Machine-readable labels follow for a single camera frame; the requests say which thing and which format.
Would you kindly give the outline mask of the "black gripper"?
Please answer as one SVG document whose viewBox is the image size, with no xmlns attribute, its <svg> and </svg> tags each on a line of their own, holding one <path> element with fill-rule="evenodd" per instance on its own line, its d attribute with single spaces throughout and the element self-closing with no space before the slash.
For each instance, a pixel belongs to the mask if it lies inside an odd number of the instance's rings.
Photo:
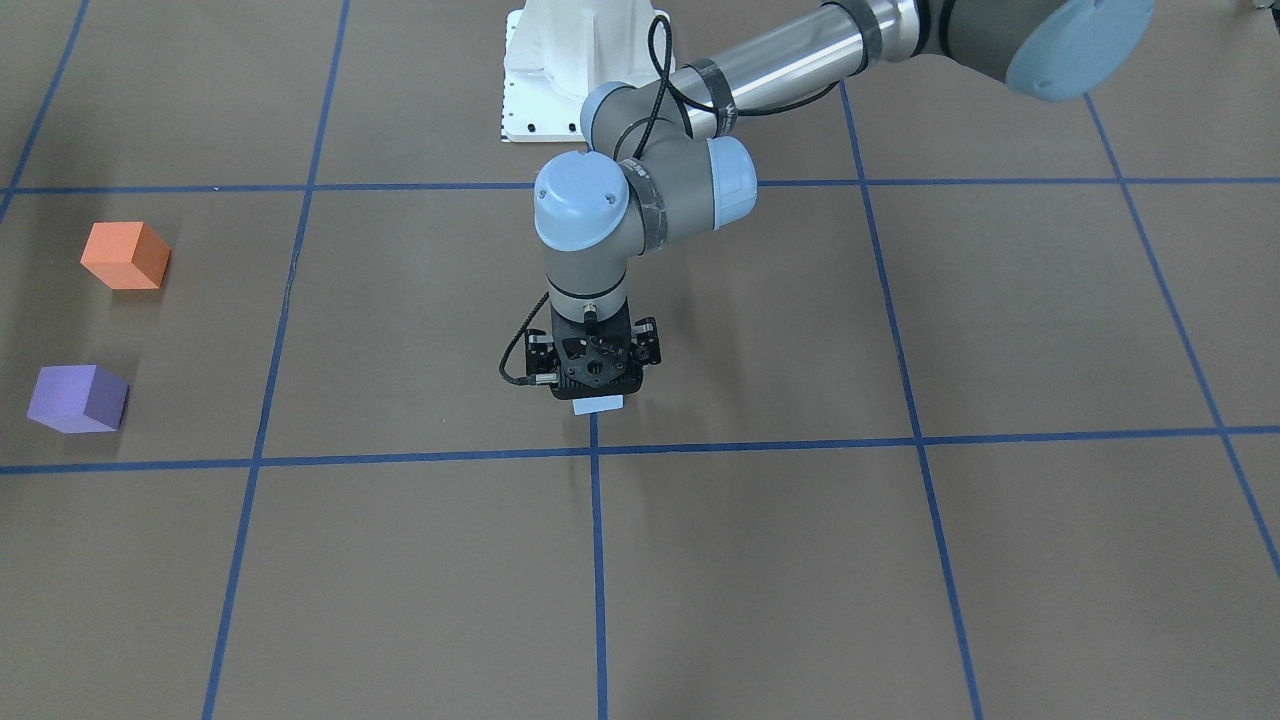
<svg viewBox="0 0 1280 720">
<path fill-rule="evenodd" d="M 608 395 L 632 395 L 644 382 L 644 364 L 634 340 L 630 307 L 588 325 L 553 310 L 550 337 L 558 355 L 553 397 L 570 401 Z"/>
</svg>

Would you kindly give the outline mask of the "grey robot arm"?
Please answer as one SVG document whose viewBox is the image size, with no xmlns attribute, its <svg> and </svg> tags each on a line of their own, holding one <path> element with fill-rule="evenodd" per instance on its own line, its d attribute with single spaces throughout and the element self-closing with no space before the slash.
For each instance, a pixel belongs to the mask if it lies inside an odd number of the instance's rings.
<svg viewBox="0 0 1280 720">
<path fill-rule="evenodd" d="M 671 24 L 646 50 L 655 79 L 609 82 L 585 99 L 586 147 L 552 158 L 532 186 L 550 329 L 521 325 L 521 375 L 585 404 L 637 392 L 660 363 L 657 323 L 632 322 L 628 261 L 748 217 L 756 168 L 733 136 L 748 118 L 795 111 L 884 61 L 947 58 L 1046 102 L 1087 94 L 1134 51 L 1151 1 L 824 1 L 724 53 L 677 67 Z"/>
</svg>

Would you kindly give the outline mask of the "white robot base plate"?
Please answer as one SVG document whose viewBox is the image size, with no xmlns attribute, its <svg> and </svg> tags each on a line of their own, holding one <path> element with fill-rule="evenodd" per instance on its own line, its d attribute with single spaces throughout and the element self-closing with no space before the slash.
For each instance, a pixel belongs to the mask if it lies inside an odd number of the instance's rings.
<svg viewBox="0 0 1280 720">
<path fill-rule="evenodd" d="M 580 111 L 591 91 L 657 79 L 646 33 L 664 14 L 649 1 L 526 1 L 509 12 L 500 140 L 582 141 Z"/>
</svg>

